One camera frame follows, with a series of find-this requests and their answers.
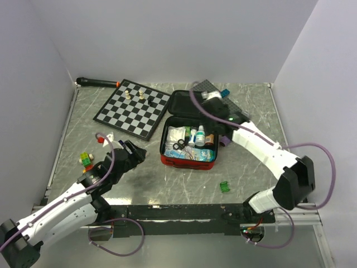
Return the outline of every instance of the white bottle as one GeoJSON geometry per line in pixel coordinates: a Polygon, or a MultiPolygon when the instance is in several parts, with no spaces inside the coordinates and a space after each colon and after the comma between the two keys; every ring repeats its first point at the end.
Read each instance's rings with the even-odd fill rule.
{"type": "Polygon", "coordinates": [[[190,133],[190,140],[189,140],[190,147],[195,147],[196,133],[197,133],[197,130],[192,128],[191,133],[190,133]]]}
{"type": "Polygon", "coordinates": [[[195,145],[202,147],[205,146],[205,142],[206,142],[205,129],[203,128],[203,126],[200,126],[199,130],[197,131],[195,145]]]}

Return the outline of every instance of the red cap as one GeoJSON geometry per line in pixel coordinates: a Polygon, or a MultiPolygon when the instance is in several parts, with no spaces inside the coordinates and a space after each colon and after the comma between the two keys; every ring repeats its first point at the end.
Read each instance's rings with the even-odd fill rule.
{"type": "Polygon", "coordinates": [[[97,141],[98,141],[99,143],[103,143],[103,142],[104,142],[104,138],[103,138],[103,137],[98,137],[98,138],[97,138],[97,141]]]}

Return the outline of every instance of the black handle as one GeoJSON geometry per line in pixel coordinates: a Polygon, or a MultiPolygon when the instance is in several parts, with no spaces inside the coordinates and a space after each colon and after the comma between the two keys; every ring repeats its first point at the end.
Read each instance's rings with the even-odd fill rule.
{"type": "Polygon", "coordinates": [[[82,87],[103,87],[103,88],[117,88],[119,87],[120,84],[120,82],[88,79],[85,77],[78,77],[76,82],[82,87]]]}

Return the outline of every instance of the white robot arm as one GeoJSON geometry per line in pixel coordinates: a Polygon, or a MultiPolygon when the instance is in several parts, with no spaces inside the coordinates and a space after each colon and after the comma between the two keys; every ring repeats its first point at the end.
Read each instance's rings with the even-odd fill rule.
{"type": "Polygon", "coordinates": [[[293,209],[315,188],[313,162],[307,156],[298,156],[282,149],[278,142],[272,141],[241,111],[233,114],[221,101],[220,95],[210,93],[202,104],[204,110],[213,116],[239,124],[241,128],[203,119],[210,133],[227,136],[233,142],[251,152],[272,172],[278,180],[276,186],[253,194],[245,202],[251,213],[264,213],[273,208],[293,209]]]}
{"type": "Polygon", "coordinates": [[[1,254],[11,268],[31,267],[40,251],[82,226],[108,218],[110,206],[102,195],[145,160],[146,150],[130,141],[125,146],[127,149],[113,150],[115,157],[107,153],[104,161],[83,173],[66,192],[39,211],[18,222],[9,219],[0,225],[1,254]]]}

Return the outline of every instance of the white wall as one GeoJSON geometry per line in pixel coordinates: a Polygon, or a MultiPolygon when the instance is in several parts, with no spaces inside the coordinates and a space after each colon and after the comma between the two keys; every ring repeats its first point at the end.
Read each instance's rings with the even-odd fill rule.
{"type": "Polygon", "coordinates": [[[272,82],[317,0],[30,0],[73,78],[272,82]]]}
{"type": "MultiPolygon", "coordinates": [[[[338,267],[356,267],[357,231],[357,2],[319,0],[274,86],[290,144],[315,141],[332,152],[337,183],[320,210],[338,267]]],[[[322,201],[330,183],[327,158],[300,149],[316,166],[316,193],[322,201]]]]}
{"type": "Polygon", "coordinates": [[[29,1],[0,2],[0,40],[2,223],[27,216],[43,197],[73,88],[29,1]]]}

